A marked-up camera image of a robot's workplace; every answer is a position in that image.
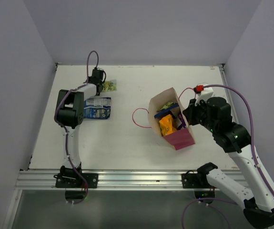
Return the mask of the green Himalaya candy packet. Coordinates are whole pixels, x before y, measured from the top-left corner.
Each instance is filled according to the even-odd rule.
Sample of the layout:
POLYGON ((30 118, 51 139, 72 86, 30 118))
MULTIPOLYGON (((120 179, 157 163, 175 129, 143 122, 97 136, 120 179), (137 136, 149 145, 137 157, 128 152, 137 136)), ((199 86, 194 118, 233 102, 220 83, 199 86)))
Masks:
POLYGON ((103 84, 103 92, 112 92, 117 90, 116 80, 105 81, 103 84))

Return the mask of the purple Fox's candy bag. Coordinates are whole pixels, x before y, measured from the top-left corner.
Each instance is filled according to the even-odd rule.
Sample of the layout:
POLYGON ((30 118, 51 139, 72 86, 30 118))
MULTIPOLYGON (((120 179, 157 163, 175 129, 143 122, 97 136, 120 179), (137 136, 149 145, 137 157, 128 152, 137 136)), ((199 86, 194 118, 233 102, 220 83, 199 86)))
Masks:
POLYGON ((183 118, 182 113, 179 113, 177 118, 176 118, 176 125, 177 125, 177 130, 182 130, 182 129, 186 129, 187 125, 185 123, 185 120, 183 118))

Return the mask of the small blue snack packet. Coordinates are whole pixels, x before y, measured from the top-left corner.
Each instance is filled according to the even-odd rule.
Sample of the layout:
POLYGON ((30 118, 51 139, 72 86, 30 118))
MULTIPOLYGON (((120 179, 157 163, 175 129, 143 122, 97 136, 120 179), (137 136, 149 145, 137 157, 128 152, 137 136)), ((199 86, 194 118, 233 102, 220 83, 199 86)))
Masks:
POLYGON ((157 114, 154 115, 154 118, 156 119, 156 118, 166 116, 167 114, 170 114, 172 109, 177 108, 177 107, 179 107, 179 105, 175 104, 175 105, 172 105, 166 109, 162 109, 161 111, 159 111, 157 114))

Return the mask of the cream pink paper cake bag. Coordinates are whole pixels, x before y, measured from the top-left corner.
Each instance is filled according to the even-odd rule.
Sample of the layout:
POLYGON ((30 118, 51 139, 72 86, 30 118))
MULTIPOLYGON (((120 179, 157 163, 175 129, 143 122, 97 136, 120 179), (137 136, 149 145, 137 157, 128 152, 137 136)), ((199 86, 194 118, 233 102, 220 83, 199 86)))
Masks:
POLYGON ((174 88, 169 88, 153 97, 147 112, 148 125, 138 124, 132 113, 132 121, 141 128, 152 129, 175 150, 195 144, 192 130, 183 116, 183 107, 174 88))

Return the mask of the green candy packet back side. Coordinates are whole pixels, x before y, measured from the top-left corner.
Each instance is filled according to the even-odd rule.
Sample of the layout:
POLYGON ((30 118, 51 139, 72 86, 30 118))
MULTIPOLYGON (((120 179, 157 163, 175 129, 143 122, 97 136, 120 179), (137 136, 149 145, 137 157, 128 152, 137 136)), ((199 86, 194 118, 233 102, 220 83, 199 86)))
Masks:
POLYGON ((164 105, 162 106, 161 111, 162 111, 162 110, 165 110, 165 109, 168 109, 168 108, 172 107, 173 105, 175 105, 174 102, 167 102, 166 104, 164 104, 164 105))

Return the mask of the orange mango gummy bag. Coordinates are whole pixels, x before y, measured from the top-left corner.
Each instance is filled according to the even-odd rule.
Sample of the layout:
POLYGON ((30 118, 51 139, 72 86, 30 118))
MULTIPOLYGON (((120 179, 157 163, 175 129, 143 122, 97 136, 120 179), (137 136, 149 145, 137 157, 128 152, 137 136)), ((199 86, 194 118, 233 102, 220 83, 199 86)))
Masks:
POLYGON ((161 118, 159 124, 162 136, 170 135, 177 131, 175 121, 171 114, 168 114, 161 118))

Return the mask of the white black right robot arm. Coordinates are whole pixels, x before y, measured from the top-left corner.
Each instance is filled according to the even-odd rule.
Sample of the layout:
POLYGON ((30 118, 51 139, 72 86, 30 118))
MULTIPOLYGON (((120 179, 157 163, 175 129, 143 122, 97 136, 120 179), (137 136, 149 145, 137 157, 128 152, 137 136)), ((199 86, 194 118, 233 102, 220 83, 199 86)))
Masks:
POLYGON ((207 101, 191 99, 183 115, 190 125, 202 125, 213 139, 236 163, 248 188, 224 174, 209 162, 197 169, 196 181, 201 187, 220 189, 243 210, 247 221, 256 229, 274 225, 274 182, 251 146, 247 129, 232 121, 231 106, 222 97, 207 101))

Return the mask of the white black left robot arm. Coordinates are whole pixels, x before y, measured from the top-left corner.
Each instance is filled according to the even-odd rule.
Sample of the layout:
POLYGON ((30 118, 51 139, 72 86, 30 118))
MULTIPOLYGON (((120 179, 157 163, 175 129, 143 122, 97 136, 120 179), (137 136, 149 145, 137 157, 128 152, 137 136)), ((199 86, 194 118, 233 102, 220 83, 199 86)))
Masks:
POLYGON ((72 187, 79 187, 83 183, 83 175, 80 173, 79 128, 84 120, 84 102, 100 95, 105 80, 106 72, 95 67, 92 75, 82 85, 70 90, 62 89, 58 94, 54 121, 63 128, 65 139, 61 171, 73 170, 66 177, 72 187))

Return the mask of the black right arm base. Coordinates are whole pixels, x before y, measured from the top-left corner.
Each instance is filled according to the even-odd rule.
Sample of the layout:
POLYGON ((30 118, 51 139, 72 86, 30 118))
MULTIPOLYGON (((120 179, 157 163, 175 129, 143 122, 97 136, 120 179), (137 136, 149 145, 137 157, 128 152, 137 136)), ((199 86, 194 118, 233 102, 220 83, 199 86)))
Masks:
POLYGON ((181 181, 183 188, 209 188, 206 176, 192 170, 181 174, 181 181))

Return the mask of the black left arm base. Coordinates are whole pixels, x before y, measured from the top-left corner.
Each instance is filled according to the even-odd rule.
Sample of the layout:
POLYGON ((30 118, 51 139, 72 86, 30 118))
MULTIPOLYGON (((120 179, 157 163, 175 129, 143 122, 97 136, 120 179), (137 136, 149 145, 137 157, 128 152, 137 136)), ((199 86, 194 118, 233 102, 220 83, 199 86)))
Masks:
MULTIPOLYGON (((98 176, 97 173, 82 173, 82 176, 87 181, 88 188, 97 188, 98 176)), ((56 179, 56 188, 83 188, 84 182, 80 177, 72 178, 62 176, 60 173, 53 176, 56 179)))

